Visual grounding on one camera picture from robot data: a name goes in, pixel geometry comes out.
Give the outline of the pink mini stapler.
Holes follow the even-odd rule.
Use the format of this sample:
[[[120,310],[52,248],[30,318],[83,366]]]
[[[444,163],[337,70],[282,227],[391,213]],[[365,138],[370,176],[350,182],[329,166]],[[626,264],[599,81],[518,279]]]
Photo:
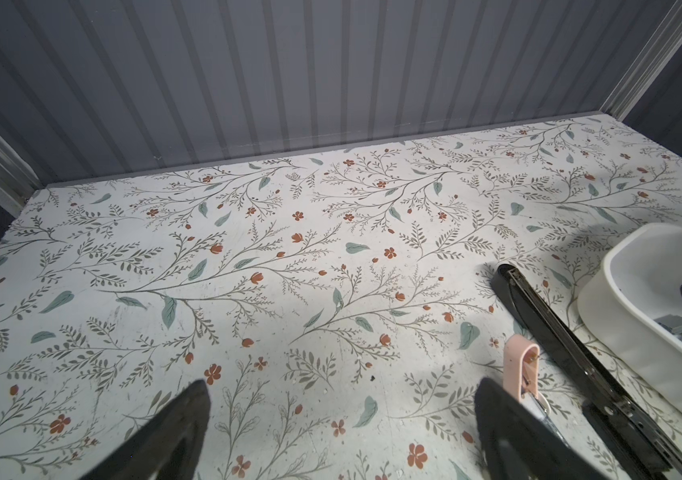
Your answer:
[[[551,406],[539,389],[541,348],[523,335],[515,334],[504,346],[503,388],[560,440],[565,437],[550,418]]]

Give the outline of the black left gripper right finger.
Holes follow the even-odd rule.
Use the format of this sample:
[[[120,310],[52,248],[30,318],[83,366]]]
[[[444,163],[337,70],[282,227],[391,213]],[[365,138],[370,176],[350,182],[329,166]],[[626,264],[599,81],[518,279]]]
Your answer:
[[[490,479],[604,477],[496,381],[482,379],[474,403],[480,444]]]

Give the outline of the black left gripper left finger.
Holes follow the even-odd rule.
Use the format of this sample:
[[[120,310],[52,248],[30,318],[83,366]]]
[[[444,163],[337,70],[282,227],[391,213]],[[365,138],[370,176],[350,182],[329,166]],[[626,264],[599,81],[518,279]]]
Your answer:
[[[135,435],[83,477],[193,478],[208,429],[210,409],[206,382],[192,382]]]

